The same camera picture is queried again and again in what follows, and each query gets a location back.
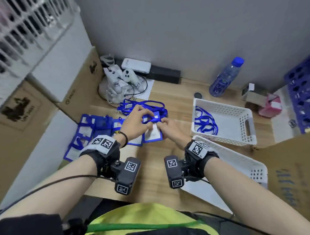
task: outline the blue lanyard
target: blue lanyard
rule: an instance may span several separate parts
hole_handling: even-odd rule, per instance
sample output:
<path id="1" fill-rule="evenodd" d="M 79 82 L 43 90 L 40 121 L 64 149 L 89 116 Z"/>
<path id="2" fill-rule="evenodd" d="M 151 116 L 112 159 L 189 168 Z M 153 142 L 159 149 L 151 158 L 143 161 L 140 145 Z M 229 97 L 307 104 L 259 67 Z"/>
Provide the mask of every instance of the blue lanyard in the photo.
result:
<path id="1" fill-rule="evenodd" d="M 148 102 L 160 104 L 162 107 L 158 107 L 158 106 L 154 106 L 154 105 L 148 105 L 147 104 Z M 122 114 L 124 114 L 125 116 L 128 116 L 137 104 L 141 105 L 145 109 L 149 109 L 152 112 L 157 112 L 157 111 L 159 112 L 160 117 L 158 118 L 158 120 L 156 118 L 151 117 L 150 115 L 147 115 L 148 118 L 152 119 L 152 120 L 148 120 L 147 122 L 157 122 L 161 118 L 168 116 L 168 111 L 165 109 L 165 104 L 162 102 L 159 102 L 159 101 L 154 101 L 154 100 L 144 100 L 141 102 L 137 102 L 137 101 L 133 101 L 133 100 L 124 99 L 123 102 L 121 102 L 119 104 L 119 107 L 117 107 L 117 110 L 121 111 Z"/>
<path id="2" fill-rule="evenodd" d="M 194 122 L 195 125 L 199 125 L 200 127 L 197 129 L 198 132 L 205 133 L 212 131 L 212 135 L 217 135 L 219 128 L 215 123 L 212 115 L 206 110 L 196 106 L 195 111 L 200 111 L 200 116 L 196 117 L 195 120 L 199 120 L 199 122 Z"/>

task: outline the black sleeve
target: black sleeve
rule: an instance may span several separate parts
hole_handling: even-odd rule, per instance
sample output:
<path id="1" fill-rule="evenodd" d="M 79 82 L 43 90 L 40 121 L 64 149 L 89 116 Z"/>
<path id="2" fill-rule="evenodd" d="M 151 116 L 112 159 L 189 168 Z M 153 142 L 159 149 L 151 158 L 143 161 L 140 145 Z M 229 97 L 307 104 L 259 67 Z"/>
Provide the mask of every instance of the black sleeve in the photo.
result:
<path id="1" fill-rule="evenodd" d="M 63 235 L 59 215 L 25 215 L 0 220 L 1 235 Z"/>

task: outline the white game controller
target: white game controller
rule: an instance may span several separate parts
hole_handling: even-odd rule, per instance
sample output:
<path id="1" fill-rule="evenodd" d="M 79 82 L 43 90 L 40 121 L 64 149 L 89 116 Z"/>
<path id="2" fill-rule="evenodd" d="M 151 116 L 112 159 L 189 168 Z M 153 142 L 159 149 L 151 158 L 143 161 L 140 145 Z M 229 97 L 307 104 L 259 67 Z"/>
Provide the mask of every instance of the white game controller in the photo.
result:
<path id="1" fill-rule="evenodd" d="M 131 82 L 139 92 L 144 91 L 144 88 L 141 85 L 141 81 L 139 80 L 139 78 L 132 69 L 130 68 L 125 69 L 123 72 L 122 79 L 125 82 Z"/>
<path id="2" fill-rule="evenodd" d="M 108 68 L 103 68 L 105 75 L 108 78 L 108 83 L 116 93 L 120 94 L 122 92 L 121 86 L 119 85 L 118 78 L 122 77 L 122 71 L 118 65 L 113 65 Z"/>

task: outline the basket handle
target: basket handle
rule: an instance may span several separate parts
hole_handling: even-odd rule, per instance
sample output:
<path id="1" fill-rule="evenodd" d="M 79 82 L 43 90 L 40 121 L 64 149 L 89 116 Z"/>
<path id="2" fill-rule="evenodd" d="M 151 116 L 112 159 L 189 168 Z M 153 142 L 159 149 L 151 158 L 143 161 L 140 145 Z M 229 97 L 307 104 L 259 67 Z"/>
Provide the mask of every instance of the basket handle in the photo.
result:
<path id="1" fill-rule="evenodd" d="M 252 118 L 252 117 L 249 117 L 248 123 L 249 123 L 250 135 L 256 135 L 255 127 L 254 127 L 254 121 L 253 121 L 253 118 Z"/>

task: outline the wooden desk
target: wooden desk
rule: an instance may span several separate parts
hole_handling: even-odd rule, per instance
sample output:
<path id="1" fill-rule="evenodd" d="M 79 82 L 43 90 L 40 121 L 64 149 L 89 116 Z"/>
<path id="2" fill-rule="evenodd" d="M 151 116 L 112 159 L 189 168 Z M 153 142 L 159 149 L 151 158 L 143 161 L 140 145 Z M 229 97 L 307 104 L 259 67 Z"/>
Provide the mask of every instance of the wooden desk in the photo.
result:
<path id="1" fill-rule="evenodd" d="M 181 130 L 189 135 L 193 111 L 193 94 L 195 92 L 202 93 L 204 99 L 210 101 L 240 107 L 244 107 L 245 104 L 240 99 L 239 91 L 227 90 L 224 96 L 215 98 L 209 94 L 209 87 L 205 83 L 188 79 L 182 79 L 179 85 L 155 81 L 149 100 L 163 102 L 168 110 L 169 118 L 177 120 Z M 99 96 L 94 99 L 89 113 L 100 116 L 108 114 L 114 118 L 122 116 L 116 113 L 115 108 Z M 258 141 L 257 147 L 261 148 L 274 144 L 271 121 L 255 113 L 253 114 L 253 118 Z M 237 147 L 229 144 L 223 144 L 223 146 L 249 157 L 252 156 L 249 146 Z M 163 159 L 165 156 L 172 154 L 179 158 L 184 157 L 184 151 L 179 150 L 168 139 L 148 143 L 142 147 L 128 145 L 121 149 L 121 160 L 124 162 L 127 157 L 137 157 L 141 161 L 139 174 L 131 194 L 129 196 L 123 196 L 116 193 L 114 191 L 114 183 L 103 179 L 96 179 L 86 194 L 131 203 L 157 202 L 179 211 L 206 211 L 222 216 L 229 216 L 228 213 L 221 209 L 181 189 L 176 190 L 169 187 Z"/>

